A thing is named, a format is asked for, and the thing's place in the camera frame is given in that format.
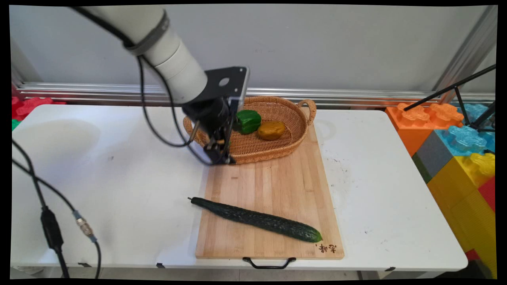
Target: cucumber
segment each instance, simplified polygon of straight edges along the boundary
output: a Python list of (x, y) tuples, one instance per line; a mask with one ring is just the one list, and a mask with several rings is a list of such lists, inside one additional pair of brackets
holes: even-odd
[(209, 210), (213, 214), (227, 220), (252, 225), (254, 227), (286, 235), (302, 241), (319, 242), (322, 240), (322, 236), (316, 229), (300, 222), (231, 205), (216, 203), (203, 198), (194, 197), (189, 199), (192, 204)]

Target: wooden cutting board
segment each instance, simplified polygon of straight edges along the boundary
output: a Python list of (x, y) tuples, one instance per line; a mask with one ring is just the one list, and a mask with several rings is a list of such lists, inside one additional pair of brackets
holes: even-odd
[(210, 167), (204, 198), (310, 225), (321, 233), (323, 240), (300, 241), (232, 222), (203, 209), (197, 258), (342, 259), (344, 256), (313, 125), (300, 146), (288, 156)]

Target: blue building block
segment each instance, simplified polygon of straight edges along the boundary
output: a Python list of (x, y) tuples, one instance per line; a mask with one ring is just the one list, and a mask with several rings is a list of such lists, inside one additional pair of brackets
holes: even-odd
[(486, 148), (495, 152), (495, 133), (494, 132), (480, 132), (479, 136), (486, 140)]
[[(468, 120), (470, 121), (470, 123), (477, 120), (477, 118), (488, 109), (488, 107), (482, 104), (464, 104), (463, 106), (465, 107), (466, 115), (468, 116)], [(460, 107), (458, 107), (458, 112), (463, 114), (463, 111), (461, 110)], [(481, 128), (490, 127), (491, 121), (489, 119), (491, 119), (492, 116), (493, 115), (489, 116), (489, 118), (485, 120), (480, 127)]]
[(433, 130), (417, 151), (417, 156), (433, 178), (453, 156), (484, 154), (487, 143), (485, 138), (470, 127), (451, 126), (447, 130)]

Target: white wall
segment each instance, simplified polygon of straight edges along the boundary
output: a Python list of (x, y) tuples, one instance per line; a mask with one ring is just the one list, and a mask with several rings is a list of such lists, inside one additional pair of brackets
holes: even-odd
[[(486, 56), (475, 72), (479, 72), (489, 66), (496, 64), (496, 45)], [(460, 89), (463, 93), (489, 93), (495, 92), (496, 70), (490, 71), (481, 77), (466, 83)]]
[[(484, 8), (166, 5), (204, 69), (248, 65), (250, 87), (424, 91)], [(71, 9), (10, 6), (9, 16), (11, 60), (27, 81), (138, 83), (121, 43)]]

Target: black handle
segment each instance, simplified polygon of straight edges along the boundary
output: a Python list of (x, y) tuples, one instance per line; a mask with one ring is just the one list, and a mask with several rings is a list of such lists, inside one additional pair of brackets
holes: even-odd
[(257, 266), (250, 257), (243, 257), (243, 261), (250, 263), (255, 269), (284, 269), (289, 263), (296, 261), (296, 258), (291, 257), (287, 259), (287, 262), (282, 266)]

